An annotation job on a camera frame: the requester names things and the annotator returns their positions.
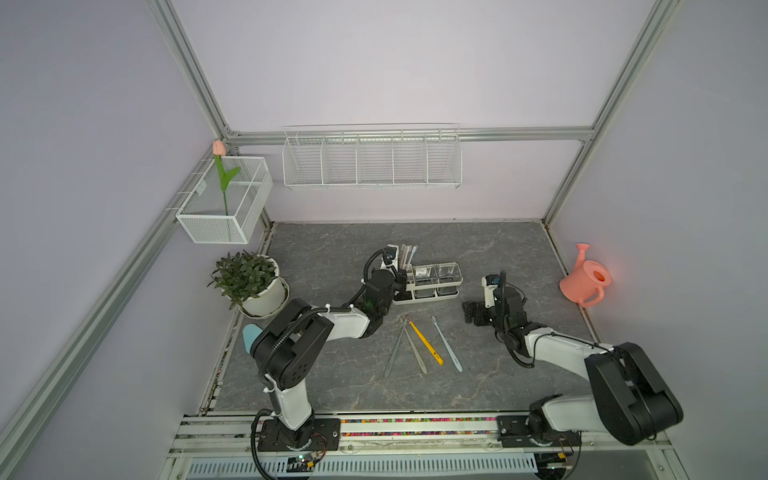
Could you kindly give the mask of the light blue toothbrush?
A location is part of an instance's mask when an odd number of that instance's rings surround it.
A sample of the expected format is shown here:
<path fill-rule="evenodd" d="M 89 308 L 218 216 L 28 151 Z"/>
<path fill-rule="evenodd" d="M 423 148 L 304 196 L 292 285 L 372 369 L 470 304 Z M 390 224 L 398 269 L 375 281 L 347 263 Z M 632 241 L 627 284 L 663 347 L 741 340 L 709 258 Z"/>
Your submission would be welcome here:
<path fill-rule="evenodd" d="M 413 257 L 417 249 L 418 249 L 418 245 L 409 246 L 408 256 L 406 258 L 406 263 L 405 263 L 406 271 L 412 268 Z"/>

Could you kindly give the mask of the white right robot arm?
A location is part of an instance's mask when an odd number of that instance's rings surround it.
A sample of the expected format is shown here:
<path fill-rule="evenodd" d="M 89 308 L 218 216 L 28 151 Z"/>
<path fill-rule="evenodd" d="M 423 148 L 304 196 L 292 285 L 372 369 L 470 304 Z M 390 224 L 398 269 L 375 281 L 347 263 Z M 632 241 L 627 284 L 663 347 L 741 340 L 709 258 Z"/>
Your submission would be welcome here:
<path fill-rule="evenodd" d="M 683 421 L 682 405 L 639 345 L 590 342 L 530 321 L 525 295 L 502 276 L 484 278 L 483 290 L 483 300 L 463 302 L 466 322 L 491 327 L 518 366 L 549 363 L 590 386 L 587 395 L 554 394 L 531 403 L 525 421 L 507 428 L 507 437 L 548 446 L 596 432 L 633 446 Z"/>

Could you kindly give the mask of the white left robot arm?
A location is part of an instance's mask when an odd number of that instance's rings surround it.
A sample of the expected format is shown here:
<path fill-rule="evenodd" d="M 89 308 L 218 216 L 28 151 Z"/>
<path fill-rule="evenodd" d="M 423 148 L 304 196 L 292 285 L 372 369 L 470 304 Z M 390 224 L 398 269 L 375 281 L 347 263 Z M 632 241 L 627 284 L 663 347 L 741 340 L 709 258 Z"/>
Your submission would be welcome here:
<path fill-rule="evenodd" d="M 305 378 L 325 344 L 373 335 L 406 279 L 392 268 L 378 269 L 362 280 L 360 290 L 342 306 L 314 307 L 293 299 L 267 327 L 248 324 L 243 328 L 245 350 L 255 360 L 272 404 L 274 421 L 268 431 L 277 434 L 279 446 L 306 447 L 316 433 Z"/>

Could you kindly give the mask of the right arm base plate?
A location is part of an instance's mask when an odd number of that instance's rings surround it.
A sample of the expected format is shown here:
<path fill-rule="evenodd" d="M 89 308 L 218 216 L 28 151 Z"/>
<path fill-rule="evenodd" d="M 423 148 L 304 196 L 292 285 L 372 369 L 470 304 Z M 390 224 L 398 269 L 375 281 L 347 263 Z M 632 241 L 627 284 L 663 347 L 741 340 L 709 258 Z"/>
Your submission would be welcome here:
<path fill-rule="evenodd" d="M 504 448 L 565 447 L 575 451 L 582 445 L 581 437 L 574 431 L 556 431 L 541 414 L 500 415 L 496 418 L 498 440 Z"/>

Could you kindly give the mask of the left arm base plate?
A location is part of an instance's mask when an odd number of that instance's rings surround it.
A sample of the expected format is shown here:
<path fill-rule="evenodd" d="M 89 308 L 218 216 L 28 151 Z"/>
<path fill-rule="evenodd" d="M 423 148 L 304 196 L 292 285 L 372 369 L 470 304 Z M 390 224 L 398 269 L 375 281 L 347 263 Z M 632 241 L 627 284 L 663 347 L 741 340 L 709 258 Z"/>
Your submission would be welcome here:
<path fill-rule="evenodd" d="M 268 418 L 256 440 L 259 452 L 336 451 L 341 440 L 341 420 L 310 417 L 297 430 L 291 430 L 279 419 Z"/>

